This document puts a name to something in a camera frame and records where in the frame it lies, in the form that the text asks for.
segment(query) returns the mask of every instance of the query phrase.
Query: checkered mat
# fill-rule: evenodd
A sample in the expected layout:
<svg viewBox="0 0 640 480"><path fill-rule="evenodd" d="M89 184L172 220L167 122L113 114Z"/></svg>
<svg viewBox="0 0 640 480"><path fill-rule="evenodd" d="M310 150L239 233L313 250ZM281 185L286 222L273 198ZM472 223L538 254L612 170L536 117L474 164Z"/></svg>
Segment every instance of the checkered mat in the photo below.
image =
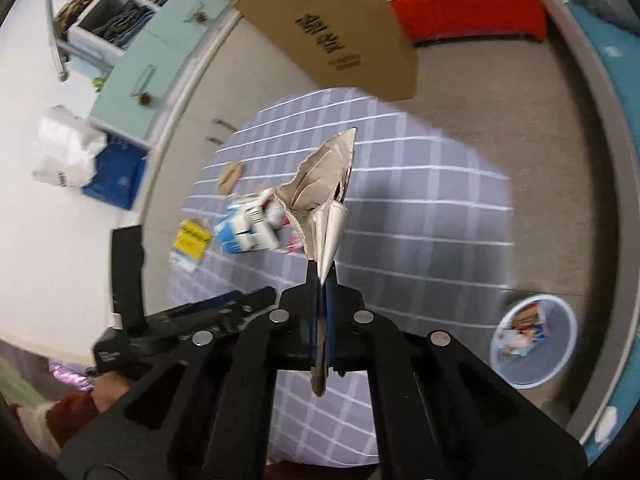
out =
<svg viewBox="0 0 640 480"><path fill-rule="evenodd" d="M402 330L446 330L487 359L505 313L512 243L509 179L440 130L358 89L325 89L259 112L200 171L185 216L212 228L227 202L216 194L224 165L242 160L235 192L289 181L322 142L356 126L345 204L351 215L335 257L338 282ZM229 255L212 242L192 274L173 267L173 305L232 289L277 291L305 281L306 257L284 250ZM318 399L301 372L278 374L271 453L346 466L378 461L366 373L331 373Z"/></svg>

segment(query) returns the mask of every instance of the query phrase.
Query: teal cabinet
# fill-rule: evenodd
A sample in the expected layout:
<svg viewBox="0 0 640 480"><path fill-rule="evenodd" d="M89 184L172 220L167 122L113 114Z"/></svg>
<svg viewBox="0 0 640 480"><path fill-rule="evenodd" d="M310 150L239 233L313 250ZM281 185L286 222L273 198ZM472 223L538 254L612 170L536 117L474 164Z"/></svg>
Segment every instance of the teal cabinet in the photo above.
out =
<svg viewBox="0 0 640 480"><path fill-rule="evenodd" d="M188 54L227 6L228 0L169 0L144 30Z"/></svg>
<svg viewBox="0 0 640 480"><path fill-rule="evenodd" d="M111 72L91 117L116 133L145 140L184 58L183 52L142 30ZM144 92L151 97L146 105L140 99Z"/></svg>

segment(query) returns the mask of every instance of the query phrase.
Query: brown cardboard box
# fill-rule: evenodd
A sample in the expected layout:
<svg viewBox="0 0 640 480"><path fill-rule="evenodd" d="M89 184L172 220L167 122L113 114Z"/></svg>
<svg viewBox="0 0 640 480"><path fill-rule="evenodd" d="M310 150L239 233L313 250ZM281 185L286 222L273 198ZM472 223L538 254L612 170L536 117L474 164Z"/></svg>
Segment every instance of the brown cardboard box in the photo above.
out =
<svg viewBox="0 0 640 480"><path fill-rule="evenodd" d="M321 86L357 86L385 100L415 94L415 50L385 0L235 0L234 6Z"/></svg>

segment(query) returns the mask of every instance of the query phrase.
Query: yellow label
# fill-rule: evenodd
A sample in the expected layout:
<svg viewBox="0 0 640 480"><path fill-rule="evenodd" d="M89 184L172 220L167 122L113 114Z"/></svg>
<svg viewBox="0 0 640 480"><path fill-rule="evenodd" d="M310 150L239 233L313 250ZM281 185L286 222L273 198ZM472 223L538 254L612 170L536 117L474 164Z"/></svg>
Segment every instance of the yellow label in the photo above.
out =
<svg viewBox="0 0 640 480"><path fill-rule="evenodd" d="M174 240L174 249L199 261L211 240L211 232L193 220L185 220Z"/></svg>

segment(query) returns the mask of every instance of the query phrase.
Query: crumpled paper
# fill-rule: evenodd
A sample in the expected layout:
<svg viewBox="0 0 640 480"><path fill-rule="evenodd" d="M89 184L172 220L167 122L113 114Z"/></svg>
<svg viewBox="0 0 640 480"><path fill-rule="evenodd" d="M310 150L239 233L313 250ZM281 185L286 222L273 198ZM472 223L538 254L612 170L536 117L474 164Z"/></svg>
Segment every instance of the crumpled paper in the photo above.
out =
<svg viewBox="0 0 640 480"><path fill-rule="evenodd" d="M293 180L278 186L274 197L300 236L306 257L315 260L321 285L331 270L349 210L342 203L347 193L357 128L349 128L325 141L298 167ZM327 312L323 295L316 319L316 361L311 367L311 388L324 395Z"/></svg>

